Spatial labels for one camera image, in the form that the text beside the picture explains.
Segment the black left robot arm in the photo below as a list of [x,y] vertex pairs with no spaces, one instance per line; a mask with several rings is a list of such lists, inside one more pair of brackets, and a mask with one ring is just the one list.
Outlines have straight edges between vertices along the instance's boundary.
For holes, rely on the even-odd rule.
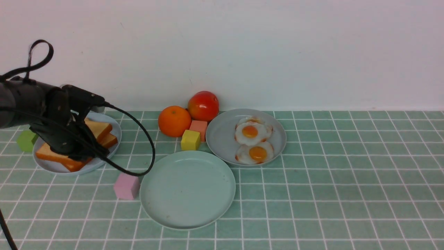
[[1,82],[1,128],[29,125],[58,155],[84,162],[106,157],[85,118],[105,99],[73,85],[52,86],[22,77]]

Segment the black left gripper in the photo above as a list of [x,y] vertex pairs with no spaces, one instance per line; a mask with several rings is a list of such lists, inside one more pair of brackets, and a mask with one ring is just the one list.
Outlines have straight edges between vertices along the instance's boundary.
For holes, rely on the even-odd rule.
[[105,98],[73,85],[51,90],[46,96],[43,120],[31,123],[56,154],[75,161],[107,156],[109,149],[99,143],[84,119],[96,107],[104,107]]

